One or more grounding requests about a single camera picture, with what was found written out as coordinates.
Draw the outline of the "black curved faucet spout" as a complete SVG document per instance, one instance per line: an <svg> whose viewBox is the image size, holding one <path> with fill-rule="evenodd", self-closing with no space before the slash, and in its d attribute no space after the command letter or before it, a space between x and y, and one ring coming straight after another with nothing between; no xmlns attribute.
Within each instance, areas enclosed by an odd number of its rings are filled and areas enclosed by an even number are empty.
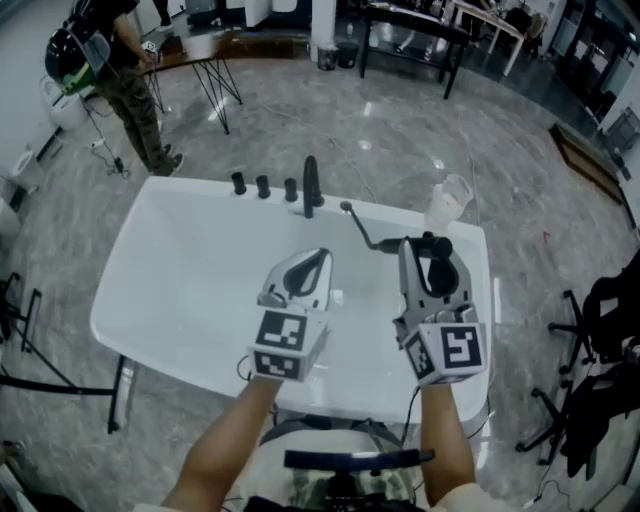
<svg viewBox="0 0 640 512"><path fill-rule="evenodd" d="M309 155L303 170L303 214L306 219L314 216L314 209L324 205L319 183L318 165L314 156Z"/></svg>

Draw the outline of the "person's right forearm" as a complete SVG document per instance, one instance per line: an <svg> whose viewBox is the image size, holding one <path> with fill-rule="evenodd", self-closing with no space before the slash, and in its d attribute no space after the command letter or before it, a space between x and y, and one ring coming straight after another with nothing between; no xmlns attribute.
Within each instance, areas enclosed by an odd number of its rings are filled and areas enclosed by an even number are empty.
<svg viewBox="0 0 640 512"><path fill-rule="evenodd" d="M436 505L454 489L475 483L475 466L451 386L423 387L420 397L420 447L434 452L434 458L423 463L421 471L427 502Z"/></svg>

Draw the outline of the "white square pillar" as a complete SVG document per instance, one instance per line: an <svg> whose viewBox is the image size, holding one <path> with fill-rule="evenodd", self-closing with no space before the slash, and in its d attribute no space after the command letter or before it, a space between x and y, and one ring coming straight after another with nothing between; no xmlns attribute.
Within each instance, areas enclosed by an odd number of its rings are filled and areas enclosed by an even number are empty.
<svg viewBox="0 0 640 512"><path fill-rule="evenodd" d="M318 47L334 42L337 0L312 0L311 39Z"/></svg>

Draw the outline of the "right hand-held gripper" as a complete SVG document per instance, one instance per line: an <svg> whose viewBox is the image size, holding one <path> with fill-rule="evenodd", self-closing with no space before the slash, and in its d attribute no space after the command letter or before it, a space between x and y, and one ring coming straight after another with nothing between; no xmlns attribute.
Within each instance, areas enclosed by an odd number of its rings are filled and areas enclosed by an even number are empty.
<svg viewBox="0 0 640 512"><path fill-rule="evenodd" d="M428 283L414 243L398 250L405 311L393 320L399 349L419 386L465 381L488 367L485 325L472 301L471 273L458 255L443 265L445 304Z"/></svg>

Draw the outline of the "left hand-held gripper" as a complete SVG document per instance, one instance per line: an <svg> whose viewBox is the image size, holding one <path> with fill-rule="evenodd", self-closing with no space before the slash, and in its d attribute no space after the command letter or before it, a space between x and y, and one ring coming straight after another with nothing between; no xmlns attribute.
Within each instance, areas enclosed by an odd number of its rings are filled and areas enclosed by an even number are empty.
<svg viewBox="0 0 640 512"><path fill-rule="evenodd" d="M302 382L330 334L333 255L294 253L269 272L259 296L262 317L248 356L255 376Z"/></svg>

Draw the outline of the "person's left forearm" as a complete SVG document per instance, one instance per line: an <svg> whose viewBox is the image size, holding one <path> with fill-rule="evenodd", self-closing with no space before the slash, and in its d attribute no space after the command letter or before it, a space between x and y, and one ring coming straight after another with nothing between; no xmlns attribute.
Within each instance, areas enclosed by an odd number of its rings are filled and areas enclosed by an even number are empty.
<svg viewBox="0 0 640 512"><path fill-rule="evenodd" d="M178 512L220 512L243 471L282 382L253 378L191 447L162 506Z"/></svg>

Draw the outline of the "black chest mount bar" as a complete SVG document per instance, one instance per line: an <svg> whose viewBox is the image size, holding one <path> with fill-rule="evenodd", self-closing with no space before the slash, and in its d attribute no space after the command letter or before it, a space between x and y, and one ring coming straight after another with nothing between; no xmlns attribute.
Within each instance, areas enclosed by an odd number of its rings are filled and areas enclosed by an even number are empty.
<svg viewBox="0 0 640 512"><path fill-rule="evenodd" d="M433 450L418 449L380 453L320 453L287 450L283 465L288 469L351 473L412 468L434 458Z"/></svg>

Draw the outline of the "black bench table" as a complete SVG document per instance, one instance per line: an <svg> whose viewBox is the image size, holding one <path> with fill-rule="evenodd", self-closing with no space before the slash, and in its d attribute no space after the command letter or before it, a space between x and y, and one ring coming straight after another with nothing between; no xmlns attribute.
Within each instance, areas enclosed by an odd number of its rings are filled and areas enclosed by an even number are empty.
<svg viewBox="0 0 640 512"><path fill-rule="evenodd" d="M439 83L442 83L445 75L449 74L449 79L443 96L445 100L449 99L453 84L458 74L462 56L470 43L469 33L459 29L455 25L447 25L438 18L423 15L416 11L399 8L394 4L383 5L381 3L369 3L364 8L363 19L365 22L365 32L361 61L359 64L359 75L361 79L365 77L370 53L394 56L438 69ZM440 60L433 62L407 54L399 54L396 51L374 48L369 43L371 29L374 22L387 23L393 26L414 30L417 33L432 36L436 39L442 39L446 43L446 52Z"/></svg>

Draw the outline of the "person's cream shirt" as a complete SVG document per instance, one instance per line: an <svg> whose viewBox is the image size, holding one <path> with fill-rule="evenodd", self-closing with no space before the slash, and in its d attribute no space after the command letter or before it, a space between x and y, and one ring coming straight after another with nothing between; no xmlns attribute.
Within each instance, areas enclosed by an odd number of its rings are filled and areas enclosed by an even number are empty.
<svg viewBox="0 0 640 512"><path fill-rule="evenodd" d="M332 512L329 504L329 470L289 469L284 466L288 451L313 455L389 455L393 438L371 435L364 430L317 430L296 428L268 433L256 448L243 483L246 498L243 512ZM353 474L359 504L347 512L513 512L476 483L449 491L428 509L414 502L411 471L385 469L380 476L369 470Z"/></svg>

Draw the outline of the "black corded handheld tool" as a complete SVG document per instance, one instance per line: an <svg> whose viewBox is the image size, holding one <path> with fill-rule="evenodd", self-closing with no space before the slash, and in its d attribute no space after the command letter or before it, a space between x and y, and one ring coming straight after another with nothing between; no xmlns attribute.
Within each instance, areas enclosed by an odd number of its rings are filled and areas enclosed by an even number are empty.
<svg viewBox="0 0 640 512"><path fill-rule="evenodd" d="M385 254L398 255L403 238L386 238L369 246ZM452 242L443 236L425 231L420 237L409 237L414 252L419 258L432 260L449 259L453 253Z"/></svg>

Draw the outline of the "white toilet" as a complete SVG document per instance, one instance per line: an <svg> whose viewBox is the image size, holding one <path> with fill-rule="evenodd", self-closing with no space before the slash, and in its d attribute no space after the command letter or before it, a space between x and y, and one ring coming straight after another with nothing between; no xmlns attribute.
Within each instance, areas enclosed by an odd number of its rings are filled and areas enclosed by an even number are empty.
<svg viewBox="0 0 640 512"><path fill-rule="evenodd" d="M88 113L80 94L70 96L62 93L58 84L48 76L39 82L42 100L52 123L64 131L80 127L88 118Z"/></svg>

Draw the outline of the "black office chair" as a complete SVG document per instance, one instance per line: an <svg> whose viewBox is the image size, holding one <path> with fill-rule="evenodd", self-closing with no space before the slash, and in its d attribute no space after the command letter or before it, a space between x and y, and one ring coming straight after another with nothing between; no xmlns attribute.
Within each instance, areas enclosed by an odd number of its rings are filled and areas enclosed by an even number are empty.
<svg viewBox="0 0 640 512"><path fill-rule="evenodd" d="M583 365L595 363L596 356L602 364L622 361L626 342L640 339L640 249L617 276L599 278L582 307L572 290L565 290L563 298L570 300L576 324L552 322L548 330L572 333L576 339L559 373L572 372L581 348L587 353Z"/></svg>
<svg viewBox="0 0 640 512"><path fill-rule="evenodd" d="M551 465L560 453L567 458L569 477L585 469L586 479L591 480L596 472L597 447L608 432L610 420L640 409L640 337L631 340L619 364L603 374L585 377L578 387L565 380L561 388L566 391L561 408L542 390L531 391L532 397L542 400L552 423L532 441L517 443L515 450L528 452L548 440L549 455L539 460L539 465Z"/></svg>

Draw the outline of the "black towel rack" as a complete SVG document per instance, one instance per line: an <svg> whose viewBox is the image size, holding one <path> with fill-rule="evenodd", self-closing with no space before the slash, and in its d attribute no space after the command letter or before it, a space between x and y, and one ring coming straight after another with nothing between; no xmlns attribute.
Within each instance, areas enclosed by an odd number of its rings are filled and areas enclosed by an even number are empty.
<svg viewBox="0 0 640 512"><path fill-rule="evenodd" d="M122 430L128 418L127 408L135 377L135 363L123 355L117 361L113 384L109 387L90 387L74 383L52 361L50 361L34 344L37 316L43 298L42 292L33 288L29 297L26 312L11 300L14 285L19 284L21 276L11 272L5 279L0 279L0 348L12 337L19 338L22 353L34 355L60 381L45 383L10 375L0 356L0 386L8 386L19 390L33 391L73 397L105 397L110 399L107 416L107 433L113 434Z"/></svg>

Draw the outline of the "white bathtub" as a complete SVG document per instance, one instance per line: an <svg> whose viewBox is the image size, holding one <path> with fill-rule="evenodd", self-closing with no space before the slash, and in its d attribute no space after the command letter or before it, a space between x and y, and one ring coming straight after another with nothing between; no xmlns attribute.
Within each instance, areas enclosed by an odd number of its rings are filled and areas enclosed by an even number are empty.
<svg viewBox="0 0 640 512"><path fill-rule="evenodd" d="M334 257L330 338L309 376L288 382L286 410L348 419L417 422L415 380L395 339L398 263L374 239L418 236L423 217L327 197L311 219L281 189L260 199L228 182L147 179L106 263L90 315L95 339L186 383L234 397L262 316L257 297L271 268L317 247Z"/></svg>

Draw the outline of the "folded metal trolley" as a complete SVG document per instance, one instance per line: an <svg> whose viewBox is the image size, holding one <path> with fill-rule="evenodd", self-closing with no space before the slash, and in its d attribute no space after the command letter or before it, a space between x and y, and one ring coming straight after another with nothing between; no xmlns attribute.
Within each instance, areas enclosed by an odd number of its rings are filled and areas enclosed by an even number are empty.
<svg viewBox="0 0 640 512"><path fill-rule="evenodd" d="M640 119L627 107L606 132L606 148L614 155L621 155L631 149L640 138Z"/></svg>

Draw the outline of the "white table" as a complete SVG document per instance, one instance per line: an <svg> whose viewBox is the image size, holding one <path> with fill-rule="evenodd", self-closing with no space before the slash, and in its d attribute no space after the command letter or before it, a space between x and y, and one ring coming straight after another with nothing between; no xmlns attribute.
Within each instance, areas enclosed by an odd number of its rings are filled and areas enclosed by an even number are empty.
<svg viewBox="0 0 640 512"><path fill-rule="evenodd" d="M487 50L488 55L492 55L501 33L505 33L515 39L515 43L512 47L510 57L507 63L504 65L502 75L508 77L513 65L522 49L524 44L525 35L519 32L514 26L507 23L498 15L491 11L483 10L479 7L473 6L464 0L451 0L453 5L453 13L451 15L451 24L460 27L462 23L462 17L468 15L473 19L480 20L495 29L494 35L491 39L491 44Z"/></svg>

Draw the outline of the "wooden steps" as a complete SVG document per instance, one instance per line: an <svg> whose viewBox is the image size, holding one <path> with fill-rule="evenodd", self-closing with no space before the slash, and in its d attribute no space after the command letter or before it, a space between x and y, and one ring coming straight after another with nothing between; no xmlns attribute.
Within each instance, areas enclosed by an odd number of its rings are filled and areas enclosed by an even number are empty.
<svg viewBox="0 0 640 512"><path fill-rule="evenodd" d="M565 164L590 181L618 205L624 202L614 168L589 143L555 123L549 133Z"/></svg>

